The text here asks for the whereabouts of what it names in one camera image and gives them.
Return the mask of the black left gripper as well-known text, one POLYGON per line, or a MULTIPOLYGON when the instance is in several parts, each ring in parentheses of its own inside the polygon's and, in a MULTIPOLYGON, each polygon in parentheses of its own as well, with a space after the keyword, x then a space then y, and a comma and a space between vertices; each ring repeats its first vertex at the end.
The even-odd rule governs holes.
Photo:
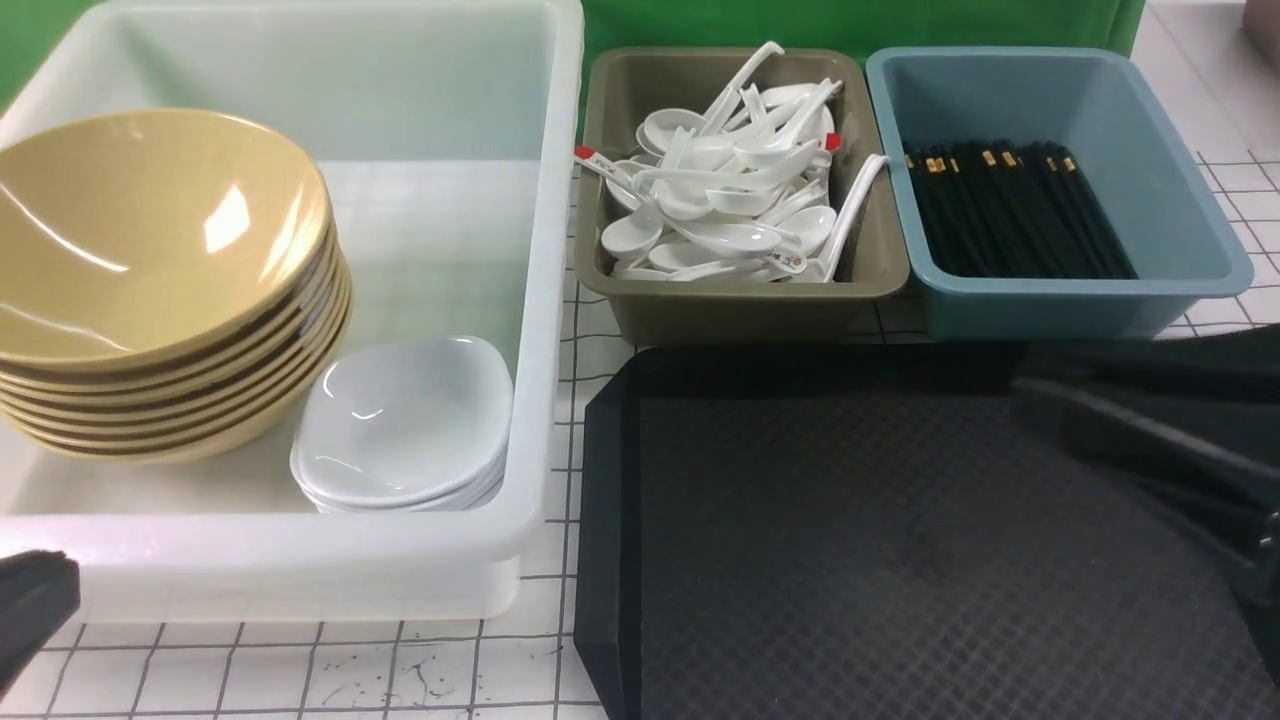
POLYGON ((1 689, 81 606, 81 566, 59 551, 31 550, 1 560, 1 689))

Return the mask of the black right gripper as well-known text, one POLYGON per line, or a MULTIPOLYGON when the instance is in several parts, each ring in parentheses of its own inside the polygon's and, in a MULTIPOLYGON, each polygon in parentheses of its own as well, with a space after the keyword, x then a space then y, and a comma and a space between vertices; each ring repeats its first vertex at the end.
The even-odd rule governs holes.
POLYGON ((1024 430, 1117 471, 1226 579, 1277 675, 1279 331, 1029 348, 1012 377, 1024 430))

